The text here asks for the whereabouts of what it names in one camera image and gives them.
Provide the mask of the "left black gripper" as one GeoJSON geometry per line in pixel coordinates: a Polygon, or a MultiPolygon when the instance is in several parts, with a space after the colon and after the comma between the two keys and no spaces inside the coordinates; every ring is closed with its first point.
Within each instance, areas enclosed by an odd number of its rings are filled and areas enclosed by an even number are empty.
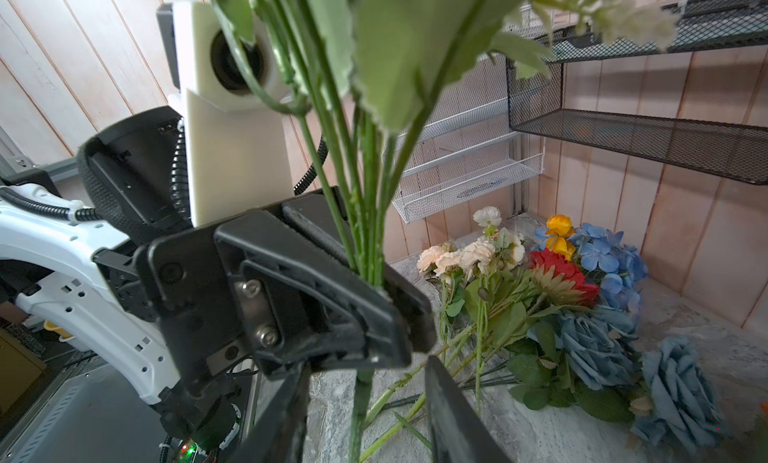
{"type": "Polygon", "coordinates": [[[88,216],[132,246],[127,261],[105,250],[96,265],[125,311],[159,326],[191,392],[244,355],[261,369],[378,369],[432,350],[430,300],[387,263],[388,294],[349,269],[321,190],[282,203],[281,215],[194,228],[179,121],[168,106],[133,115],[83,144],[77,162],[88,216]]]}

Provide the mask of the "yellow flower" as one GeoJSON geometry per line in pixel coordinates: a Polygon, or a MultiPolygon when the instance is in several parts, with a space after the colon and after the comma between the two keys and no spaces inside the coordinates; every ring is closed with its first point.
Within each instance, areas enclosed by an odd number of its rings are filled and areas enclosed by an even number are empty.
{"type": "Polygon", "coordinates": [[[547,220],[546,228],[546,248],[571,261],[576,251],[570,241],[570,237],[575,233],[572,220],[566,215],[554,215],[547,220]]]}

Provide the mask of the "red gerbera flower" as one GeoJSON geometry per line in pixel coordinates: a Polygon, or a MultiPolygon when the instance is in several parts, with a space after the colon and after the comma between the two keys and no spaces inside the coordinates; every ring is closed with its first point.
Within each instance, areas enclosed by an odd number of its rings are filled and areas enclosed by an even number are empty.
{"type": "Polygon", "coordinates": [[[564,255],[550,249],[532,251],[529,255],[532,280],[558,306],[597,305],[600,287],[589,283],[580,267],[564,255]]]}

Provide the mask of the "black mesh basket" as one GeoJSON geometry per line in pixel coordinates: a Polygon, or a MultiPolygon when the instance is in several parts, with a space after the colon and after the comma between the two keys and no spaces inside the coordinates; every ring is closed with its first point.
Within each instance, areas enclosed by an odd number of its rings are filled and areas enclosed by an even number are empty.
{"type": "Polygon", "coordinates": [[[551,78],[527,84],[508,70],[508,115],[513,130],[715,175],[767,183],[767,127],[680,118],[677,105],[687,70],[670,65],[676,54],[766,45],[767,0],[680,0],[665,9],[679,16],[678,35],[666,52],[626,39],[611,44],[590,30],[557,29],[539,41],[553,48],[551,78]],[[565,103],[567,65],[644,58],[644,70],[603,75],[598,109],[565,103]]]}

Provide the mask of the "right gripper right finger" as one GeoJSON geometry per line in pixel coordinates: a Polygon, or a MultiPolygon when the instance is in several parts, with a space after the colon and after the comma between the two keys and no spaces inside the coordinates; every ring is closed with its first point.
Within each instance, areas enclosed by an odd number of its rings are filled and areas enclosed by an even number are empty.
{"type": "Polygon", "coordinates": [[[511,462],[433,355],[426,361],[425,393],[434,462],[511,462]]]}

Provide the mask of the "lilac white flower bunch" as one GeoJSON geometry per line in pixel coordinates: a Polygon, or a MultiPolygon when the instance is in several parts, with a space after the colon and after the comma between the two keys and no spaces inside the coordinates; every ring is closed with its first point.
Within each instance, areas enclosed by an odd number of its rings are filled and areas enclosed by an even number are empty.
{"type": "Polygon", "coordinates": [[[668,47],[677,16],[635,0],[210,0],[247,87],[319,120],[337,174],[330,204],[349,266],[383,288],[385,214],[444,88],[481,55],[547,74],[543,44],[509,33],[524,6],[574,14],[606,40],[668,47]]]}

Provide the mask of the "cream peach carnation bunch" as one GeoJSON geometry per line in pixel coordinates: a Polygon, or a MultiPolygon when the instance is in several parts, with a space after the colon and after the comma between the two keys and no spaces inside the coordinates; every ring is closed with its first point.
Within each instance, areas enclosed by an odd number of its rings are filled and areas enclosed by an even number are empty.
{"type": "Polygon", "coordinates": [[[525,267],[523,239],[502,225],[500,210],[487,206],[476,211],[481,235],[458,247],[451,242],[424,250],[417,269],[438,290],[438,334],[450,351],[445,360],[472,353],[458,367],[474,364],[476,410],[482,410],[481,375],[491,357],[522,337],[531,303],[530,271],[525,267]]]}

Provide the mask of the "blue hydrangea flower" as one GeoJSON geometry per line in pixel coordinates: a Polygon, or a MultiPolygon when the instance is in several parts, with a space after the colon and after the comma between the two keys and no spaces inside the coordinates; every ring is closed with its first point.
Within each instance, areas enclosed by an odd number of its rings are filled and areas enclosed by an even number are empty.
{"type": "MultiPolygon", "coordinates": [[[[641,294],[637,283],[648,274],[639,250],[622,243],[622,232],[613,232],[590,223],[573,226],[575,233],[570,241],[576,251],[571,262],[580,267],[589,283],[600,287],[596,306],[610,307],[631,315],[638,313],[641,294]]],[[[538,244],[533,251],[546,248],[546,230],[546,224],[535,230],[538,244]]]]}

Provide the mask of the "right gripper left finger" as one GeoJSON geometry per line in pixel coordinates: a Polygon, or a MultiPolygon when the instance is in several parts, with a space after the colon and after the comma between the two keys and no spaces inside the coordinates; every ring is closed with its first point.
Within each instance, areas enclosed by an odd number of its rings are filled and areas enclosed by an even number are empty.
{"type": "Polygon", "coordinates": [[[288,373],[231,462],[302,461],[311,374],[305,363],[288,373]]]}

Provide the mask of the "dusty blue rose bunch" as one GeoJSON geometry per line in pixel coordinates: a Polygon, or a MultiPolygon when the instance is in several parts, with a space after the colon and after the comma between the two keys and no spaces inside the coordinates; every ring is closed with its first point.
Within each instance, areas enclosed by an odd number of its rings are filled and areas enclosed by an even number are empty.
{"type": "Polygon", "coordinates": [[[717,392],[684,337],[650,351],[634,348],[637,324],[626,312],[598,306],[555,314],[556,342],[575,378],[574,395],[607,397],[631,422],[630,432],[653,446],[674,440],[692,455],[728,436],[717,392]]]}

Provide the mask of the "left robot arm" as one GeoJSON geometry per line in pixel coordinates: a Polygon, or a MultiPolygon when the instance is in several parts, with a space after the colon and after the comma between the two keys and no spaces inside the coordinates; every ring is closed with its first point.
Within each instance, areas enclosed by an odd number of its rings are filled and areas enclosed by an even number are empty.
{"type": "Polygon", "coordinates": [[[329,205],[293,192],[277,115],[163,106],[89,139],[92,206],[1,189],[1,296],[113,365],[169,436],[219,454],[241,418],[234,367],[289,394],[311,374],[405,367],[435,344],[426,296],[392,268],[356,275],[329,205]]]}

